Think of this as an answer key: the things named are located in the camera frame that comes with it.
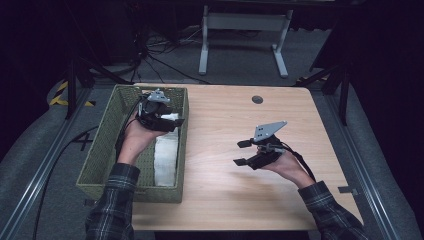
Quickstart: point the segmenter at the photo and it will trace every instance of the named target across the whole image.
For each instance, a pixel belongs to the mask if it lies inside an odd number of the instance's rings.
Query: green woven basket
[[[131,107],[139,100],[142,92],[156,90],[159,87],[116,85],[100,122],[99,130],[88,152],[84,166],[76,185],[92,199],[98,200],[116,161],[115,143]],[[180,203],[184,183],[185,148],[188,124],[188,95],[186,88],[160,88],[171,99],[167,105],[184,118],[184,124],[178,128],[178,155],[175,185],[161,187],[154,185],[154,152],[152,143],[137,160],[141,170],[134,201]]]

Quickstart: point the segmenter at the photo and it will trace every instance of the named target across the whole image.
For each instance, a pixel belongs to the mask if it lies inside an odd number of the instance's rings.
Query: yellow tape
[[[59,88],[57,89],[53,99],[50,101],[50,105],[63,105],[68,106],[68,101],[61,100],[60,96],[62,96],[62,93],[65,91],[65,89],[68,87],[68,81],[65,79],[63,80],[62,84],[60,84]],[[87,107],[94,107],[96,106],[96,101],[87,101],[84,106]]]

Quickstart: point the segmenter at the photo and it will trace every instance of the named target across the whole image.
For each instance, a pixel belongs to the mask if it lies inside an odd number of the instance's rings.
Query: person's right hand
[[[308,187],[315,181],[302,168],[296,157],[289,151],[285,151],[277,161],[272,162],[261,169],[278,173],[283,178],[292,181],[298,188]]]
[[[134,165],[140,153],[157,137],[167,134],[167,132],[152,131],[143,127],[135,119],[135,113],[128,120],[125,129],[125,139],[122,144],[118,163]]]

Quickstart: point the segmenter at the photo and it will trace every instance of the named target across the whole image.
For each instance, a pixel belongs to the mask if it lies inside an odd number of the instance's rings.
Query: shirt sleeve
[[[85,223],[86,239],[133,239],[132,202],[140,170],[116,163]]]
[[[368,239],[362,223],[336,202],[323,181],[299,189],[299,194],[315,219],[321,239]]]

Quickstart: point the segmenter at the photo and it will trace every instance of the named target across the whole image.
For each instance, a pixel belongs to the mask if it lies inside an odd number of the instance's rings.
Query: cuff
[[[140,169],[125,163],[115,163],[106,182],[107,188],[134,191],[137,185]]]
[[[333,195],[323,181],[298,190],[309,211],[335,202]]]

